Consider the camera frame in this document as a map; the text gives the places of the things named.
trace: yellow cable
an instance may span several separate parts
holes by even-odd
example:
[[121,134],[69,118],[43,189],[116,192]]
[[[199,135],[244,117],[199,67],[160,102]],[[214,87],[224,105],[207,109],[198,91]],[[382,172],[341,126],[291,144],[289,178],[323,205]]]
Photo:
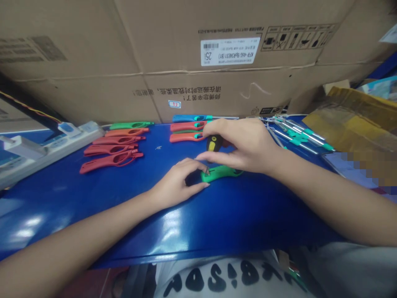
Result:
[[21,106],[24,106],[25,108],[27,108],[27,109],[29,109],[29,110],[35,112],[36,114],[38,114],[38,115],[40,115],[40,116],[45,116],[45,117],[51,118],[51,119],[53,119],[54,121],[56,121],[56,122],[58,122],[58,123],[61,123],[61,122],[62,122],[62,121],[60,121],[59,119],[57,119],[57,118],[55,118],[55,117],[53,117],[53,116],[47,115],[46,113],[44,113],[44,112],[42,112],[42,111],[39,111],[39,110],[36,110],[36,109],[34,109],[34,108],[31,108],[30,106],[27,106],[26,104],[20,102],[19,100],[16,100],[14,97],[12,97],[12,96],[10,96],[10,95],[4,93],[4,92],[1,92],[1,91],[0,91],[0,94],[4,95],[5,97],[8,97],[9,99],[12,99],[12,100],[15,101],[16,103],[19,103]]

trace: blue work surface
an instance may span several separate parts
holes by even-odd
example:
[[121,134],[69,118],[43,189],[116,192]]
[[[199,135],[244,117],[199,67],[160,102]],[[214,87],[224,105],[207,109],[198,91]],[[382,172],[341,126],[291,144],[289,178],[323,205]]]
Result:
[[[149,190],[171,166],[186,157],[195,158],[206,148],[205,141],[170,143],[169,125],[152,126],[145,136],[139,142],[145,156],[125,167],[80,175],[81,165],[93,159],[83,157],[81,149],[14,186],[0,199],[0,259]],[[327,167],[319,156],[292,144],[287,147]],[[341,239],[285,186],[246,172],[213,181],[181,205],[144,220],[94,267],[321,245]]]

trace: orange plastic part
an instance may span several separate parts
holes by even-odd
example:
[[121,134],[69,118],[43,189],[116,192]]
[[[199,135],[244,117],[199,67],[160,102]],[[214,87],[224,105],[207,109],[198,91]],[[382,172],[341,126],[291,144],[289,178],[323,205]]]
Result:
[[204,140],[202,132],[191,132],[186,134],[174,134],[170,135],[170,142],[182,142],[182,141],[194,141],[199,142]]
[[93,159],[92,161],[86,162],[81,166],[80,174],[85,174],[106,166],[126,166],[127,164],[133,162],[133,160],[137,157],[142,156],[143,153],[138,152],[138,149],[134,149],[103,157],[100,159]]
[[100,137],[92,142],[93,145],[129,145],[139,140],[146,139],[143,136],[135,137]]
[[100,154],[117,154],[138,147],[138,144],[130,145],[91,145],[84,150],[84,156],[94,156]]
[[170,129],[172,132],[181,131],[181,130],[202,130],[206,124],[207,121],[174,123],[171,124]]
[[149,129],[145,128],[134,128],[134,129],[127,129],[127,130],[110,130],[105,134],[105,137],[132,137],[141,135],[144,132],[148,132]]

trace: hand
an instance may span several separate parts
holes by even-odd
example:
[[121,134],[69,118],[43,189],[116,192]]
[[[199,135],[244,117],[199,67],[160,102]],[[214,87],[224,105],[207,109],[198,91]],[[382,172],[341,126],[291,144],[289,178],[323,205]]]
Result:
[[149,195],[159,204],[161,209],[177,205],[192,195],[210,186],[208,183],[198,183],[187,187],[186,177],[195,170],[205,172],[207,167],[201,162],[186,158],[173,166],[168,173],[148,191]]
[[259,119],[219,119],[204,126],[203,137],[221,135],[236,147],[232,153],[204,152],[197,160],[207,160],[255,173],[271,173],[282,160],[285,149],[278,146]]

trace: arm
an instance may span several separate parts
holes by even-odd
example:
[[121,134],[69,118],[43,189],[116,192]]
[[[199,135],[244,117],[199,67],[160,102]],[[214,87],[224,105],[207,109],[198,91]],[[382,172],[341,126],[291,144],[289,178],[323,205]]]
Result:
[[79,221],[3,260],[0,297],[53,297],[139,222],[209,186],[186,186],[185,178],[196,169],[206,167],[185,159],[150,191]]
[[204,152],[198,160],[264,173],[290,188],[326,223],[358,243],[397,246],[397,204],[277,146],[256,119],[216,120],[203,136],[221,134],[236,151]]

